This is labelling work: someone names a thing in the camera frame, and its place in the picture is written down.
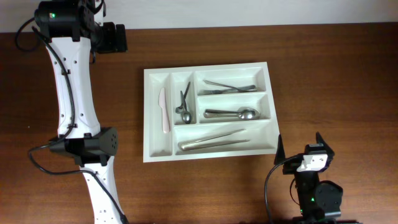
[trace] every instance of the white plastic knife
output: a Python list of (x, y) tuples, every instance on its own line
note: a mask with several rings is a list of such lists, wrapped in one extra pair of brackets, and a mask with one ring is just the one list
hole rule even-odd
[(162, 88), (159, 93), (159, 106), (162, 108), (162, 129), (164, 133), (170, 132), (169, 114), (167, 113), (166, 91)]

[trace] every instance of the tongs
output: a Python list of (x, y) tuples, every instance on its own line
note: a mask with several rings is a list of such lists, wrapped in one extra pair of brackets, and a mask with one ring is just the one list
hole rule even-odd
[(244, 140), (235, 140), (235, 141), (220, 141), (220, 142), (211, 142), (211, 143), (204, 143), (204, 144), (198, 144), (200, 142), (216, 139), (216, 138), (221, 138), (224, 136), (229, 136), (234, 133), (238, 133), (241, 131), (245, 131), (245, 129), (239, 129), (236, 131), (230, 131), (227, 133), (221, 133), (213, 136), (207, 136), (203, 137), (200, 139), (192, 140), (192, 141), (185, 141), (185, 142), (179, 142), (178, 146), (182, 151), (189, 151), (189, 150), (194, 150), (194, 149), (203, 149), (207, 147), (215, 147), (215, 146), (224, 146), (228, 144), (236, 144), (236, 143), (242, 143), (242, 142), (248, 142), (250, 140), (244, 139)]

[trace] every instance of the white wall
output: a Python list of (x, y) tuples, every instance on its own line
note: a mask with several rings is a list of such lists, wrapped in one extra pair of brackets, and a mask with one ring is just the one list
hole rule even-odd
[[(0, 0), (0, 32), (15, 32), (40, 0)], [(127, 29), (398, 21), (398, 0), (106, 0)]]

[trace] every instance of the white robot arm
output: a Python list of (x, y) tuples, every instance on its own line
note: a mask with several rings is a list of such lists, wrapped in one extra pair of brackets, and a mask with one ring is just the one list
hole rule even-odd
[[(46, 147), (73, 157), (80, 166), (80, 171), (69, 173), (83, 173), (96, 224), (125, 224), (128, 221), (119, 204), (113, 173), (118, 134), (114, 128), (100, 128), (91, 94), (90, 52), (127, 51), (124, 26), (104, 24), (104, 12), (103, 1), (44, 1), (34, 17), (40, 32), (34, 31), (45, 42), (51, 58), (60, 113), (58, 138)], [(29, 156), (48, 174), (68, 173), (47, 171), (34, 161), (31, 152)]]

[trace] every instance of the metal utensil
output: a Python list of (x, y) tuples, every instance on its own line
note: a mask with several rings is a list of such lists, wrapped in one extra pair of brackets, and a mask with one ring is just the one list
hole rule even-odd
[(237, 88), (237, 87), (233, 87), (233, 86), (229, 86), (229, 85), (224, 85), (224, 84), (220, 84), (220, 83), (215, 83), (215, 82), (211, 82), (211, 81), (208, 81), (208, 80), (204, 80), (204, 82), (205, 82), (206, 84), (209, 84), (209, 85), (215, 85), (215, 86), (223, 86), (223, 87), (227, 87), (227, 88), (233, 88), (233, 89), (237, 90), (237, 91), (240, 92), (240, 93), (247, 93), (247, 92), (248, 92), (247, 90), (243, 90), (243, 89), (241, 89), (241, 88)]
[(166, 134), (170, 132), (170, 123), (169, 123), (169, 114), (167, 112), (165, 88), (162, 88), (160, 90), (158, 104), (162, 108), (162, 129), (163, 132)]
[(190, 124), (192, 121), (192, 115), (187, 110), (187, 102), (185, 102), (184, 94), (182, 94), (182, 91), (180, 91), (180, 95), (181, 95), (182, 108), (183, 108), (183, 111), (181, 112), (182, 121), (185, 124)]
[[(187, 88), (185, 89), (185, 93), (184, 93), (184, 99), (187, 98), (188, 90), (189, 90), (189, 86), (190, 85), (191, 85), (191, 82), (188, 82)], [(175, 108), (175, 112), (180, 114), (182, 111), (183, 111), (183, 105), (182, 105), (182, 102), (181, 102), (181, 105), (179, 107)]]
[(205, 143), (205, 144), (199, 144), (200, 142), (204, 142), (204, 141), (209, 141), (212, 139), (216, 139), (216, 138), (221, 138), (224, 136), (229, 136), (231, 134), (234, 133), (238, 133), (241, 131), (245, 131), (245, 129), (239, 129), (236, 131), (230, 131), (227, 133), (221, 133), (221, 134), (217, 134), (214, 136), (207, 136), (207, 137), (203, 137), (200, 139), (196, 139), (196, 140), (192, 140), (192, 141), (185, 141), (185, 142), (179, 142), (178, 146), (182, 151), (189, 151), (189, 150), (194, 150), (194, 149), (203, 149), (203, 148), (207, 148), (207, 147), (215, 147), (215, 146), (224, 146), (227, 144), (236, 144), (236, 143), (241, 143), (241, 142), (248, 142), (250, 140), (248, 139), (244, 139), (244, 140), (235, 140), (235, 141), (221, 141), (221, 142), (212, 142), (212, 143)]
[(205, 118), (239, 118), (241, 120), (259, 119), (260, 113), (249, 107), (241, 107), (237, 111), (205, 110)]
[[(242, 90), (247, 90), (248, 92), (251, 93), (258, 91), (255, 85), (242, 86), (239, 88)], [(199, 92), (199, 95), (215, 95), (215, 94), (227, 94), (227, 93), (239, 93), (239, 91), (234, 88), (228, 88), (225, 90), (202, 90)]]

